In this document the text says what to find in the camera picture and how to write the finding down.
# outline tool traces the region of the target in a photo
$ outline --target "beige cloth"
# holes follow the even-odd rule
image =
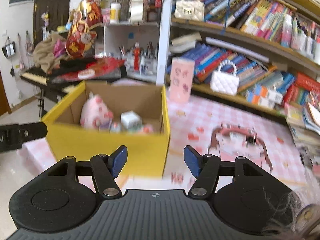
[[[66,41],[66,39],[59,34],[51,33],[46,41],[38,43],[33,52],[35,66],[41,67],[45,73],[48,73],[53,66],[60,64],[60,60],[69,58],[68,55],[62,55],[58,58],[54,57],[53,48],[58,39]]]

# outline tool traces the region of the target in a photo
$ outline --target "pink card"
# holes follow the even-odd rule
[[[172,59],[169,99],[177,103],[186,103],[190,98],[195,62],[180,57]]]

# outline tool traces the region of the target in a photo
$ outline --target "metal screw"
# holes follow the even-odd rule
[[[191,193],[195,196],[203,196],[207,194],[207,191],[204,188],[196,187],[191,190]]]
[[[106,188],[103,191],[104,195],[106,196],[115,196],[119,194],[119,190],[117,190],[116,188],[110,187],[110,188]]]

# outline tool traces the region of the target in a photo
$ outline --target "gray ribbed panel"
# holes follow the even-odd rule
[[[129,190],[105,200],[95,215],[77,228],[54,234],[19,229],[10,240],[267,240],[223,224],[205,201],[183,190]]]

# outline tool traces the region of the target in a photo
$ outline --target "quilted handbag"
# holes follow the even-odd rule
[[[234,72],[232,74],[221,72],[221,68],[225,65],[233,66]],[[230,60],[222,61],[218,66],[218,70],[212,74],[210,83],[211,90],[235,96],[239,86],[239,78],[236,76],[236,72],[236,65],[233,62]]]
[[[204,3],[200,0],[178,0],[174,16],[179,19],[203,21]]]

